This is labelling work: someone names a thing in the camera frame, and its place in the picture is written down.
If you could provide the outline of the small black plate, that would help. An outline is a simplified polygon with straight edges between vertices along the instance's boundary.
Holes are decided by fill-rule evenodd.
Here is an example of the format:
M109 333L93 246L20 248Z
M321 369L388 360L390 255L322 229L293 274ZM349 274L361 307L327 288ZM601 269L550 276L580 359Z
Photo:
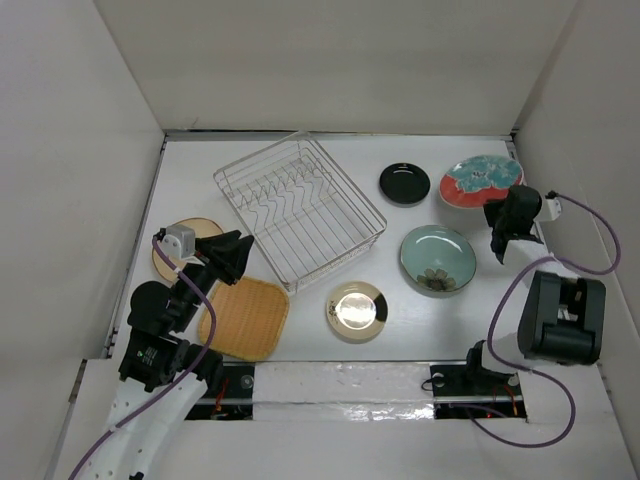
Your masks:
M422 168L410 163L395 163L381 172L379 188L391 202L408 206L427 197L431 181Z

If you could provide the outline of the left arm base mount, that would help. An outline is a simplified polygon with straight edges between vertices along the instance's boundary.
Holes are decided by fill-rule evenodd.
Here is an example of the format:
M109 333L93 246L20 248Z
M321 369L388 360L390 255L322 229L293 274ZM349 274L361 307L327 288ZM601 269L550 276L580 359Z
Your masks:
M188 421L252 420L254 385L254 363L226 363L218 388L207 392L198 400L186 419Z

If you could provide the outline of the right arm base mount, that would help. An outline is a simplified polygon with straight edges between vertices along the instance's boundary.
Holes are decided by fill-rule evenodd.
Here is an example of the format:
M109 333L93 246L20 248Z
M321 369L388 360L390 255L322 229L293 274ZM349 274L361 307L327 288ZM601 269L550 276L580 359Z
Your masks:
M436 419L521 418L527 416L517 373L481 365L484 341L469 349L464 363L435 363L420 388L433 395Z

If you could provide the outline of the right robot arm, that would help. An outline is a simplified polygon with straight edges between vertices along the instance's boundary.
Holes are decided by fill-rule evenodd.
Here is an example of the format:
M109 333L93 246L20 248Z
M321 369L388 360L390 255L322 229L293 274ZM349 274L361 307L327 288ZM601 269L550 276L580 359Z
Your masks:
M469 349L462 381L474 393L502 386L517 372L532 372L547 363L588 366L599 360L606 287L593 271L553 256L534 233L536 221L559 217L562 199L555 192L543 196L517 185L504 199L483 206L491 228L491 251L516 275L507 292L523 285L527 296L515 332L495 336L507 303L502 299L487 338Z

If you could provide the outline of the red and teal floral plate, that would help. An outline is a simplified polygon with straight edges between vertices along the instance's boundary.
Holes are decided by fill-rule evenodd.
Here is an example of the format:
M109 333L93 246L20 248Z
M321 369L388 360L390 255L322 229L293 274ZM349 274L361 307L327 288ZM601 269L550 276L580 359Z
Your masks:
M450 167L439 184L441 199L459 209L482 208L488 201L504 200L512 186L524 180L519 162L500 155L477 155Z

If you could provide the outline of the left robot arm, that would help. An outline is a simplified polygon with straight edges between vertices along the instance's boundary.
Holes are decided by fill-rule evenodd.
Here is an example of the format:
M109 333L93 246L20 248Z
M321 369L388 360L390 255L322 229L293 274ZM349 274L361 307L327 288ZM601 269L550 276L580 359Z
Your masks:
M171 286L147 281L131 295L129 339L106 427L70 478L152 478L187 414L223 382L214 336L198 345L180 335L201 308L217 319L208 295L216 283L233 286L243 277L253 243L238 230L199 238L183 225L153 236L153 251L177 278Z

